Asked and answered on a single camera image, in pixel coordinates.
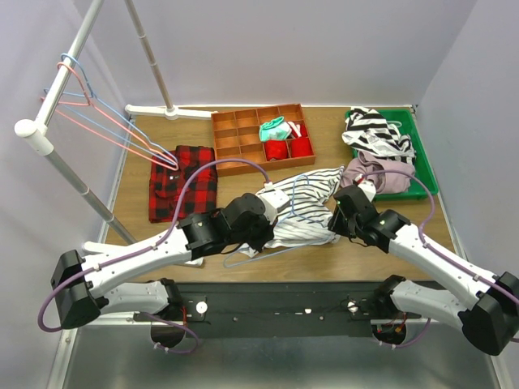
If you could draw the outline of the thin striped tank top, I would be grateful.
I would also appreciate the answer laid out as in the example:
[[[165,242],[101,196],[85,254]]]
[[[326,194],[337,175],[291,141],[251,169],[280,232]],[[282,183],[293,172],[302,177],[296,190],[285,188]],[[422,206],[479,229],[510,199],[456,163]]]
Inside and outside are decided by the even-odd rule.
[[[336,243],[340,237],[328,230],[332,212],[326,202],[338,191],[343,165],[316,169],[272,184],[290,198],[289,206],[278,215],[274,238],[266,249],[278,247],[320,246]]]

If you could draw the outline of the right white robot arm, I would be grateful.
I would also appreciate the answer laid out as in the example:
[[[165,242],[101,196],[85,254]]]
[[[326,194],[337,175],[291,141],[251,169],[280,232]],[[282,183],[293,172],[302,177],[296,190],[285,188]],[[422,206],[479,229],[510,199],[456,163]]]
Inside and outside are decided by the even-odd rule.
[[[427,237],[400,213],[378,212],[361,186],[340,189],[328,228],[412,263],[439,285],[431,289],[390,276],[360,308],[376,318],[417,314],[461,331],[479,351],[498,356],[518,333],[518,278],[498,276]]]

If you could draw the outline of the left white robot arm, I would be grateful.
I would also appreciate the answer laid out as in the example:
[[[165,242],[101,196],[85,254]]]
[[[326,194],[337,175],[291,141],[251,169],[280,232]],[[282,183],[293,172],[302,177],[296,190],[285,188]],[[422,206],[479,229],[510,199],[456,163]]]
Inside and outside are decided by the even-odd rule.
[[[174,318],[182,299],[171,280],[136,283],[151,271],[220,254],[247,244],[260,251],[273,239],[277,216],[287,204],[270,191],[246,193],[227,207],[195,213],[161,234],[85,257],[62,254],[51,278],[61,329],[82,327],[104,314],[143,312]]]

